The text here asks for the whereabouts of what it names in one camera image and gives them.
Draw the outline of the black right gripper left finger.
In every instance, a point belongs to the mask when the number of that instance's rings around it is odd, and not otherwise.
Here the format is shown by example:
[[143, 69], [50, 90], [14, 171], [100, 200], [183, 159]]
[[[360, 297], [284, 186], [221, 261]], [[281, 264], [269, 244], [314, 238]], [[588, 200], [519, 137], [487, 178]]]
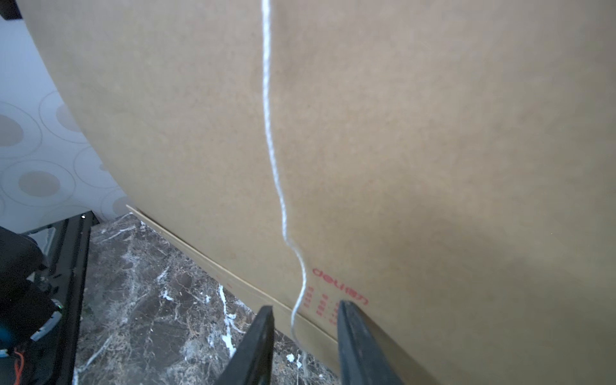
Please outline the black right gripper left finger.
[[263, 306], [216, 385], [270, 384], [274, 355], [274, 312]]

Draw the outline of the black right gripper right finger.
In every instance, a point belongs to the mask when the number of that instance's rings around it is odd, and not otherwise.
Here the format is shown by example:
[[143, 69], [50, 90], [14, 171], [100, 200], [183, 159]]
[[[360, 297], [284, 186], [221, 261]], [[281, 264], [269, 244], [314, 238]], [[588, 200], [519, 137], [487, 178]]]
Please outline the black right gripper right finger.
[[353, 302], [339, 302], [337, 332], [342, 384], [403, 383]]

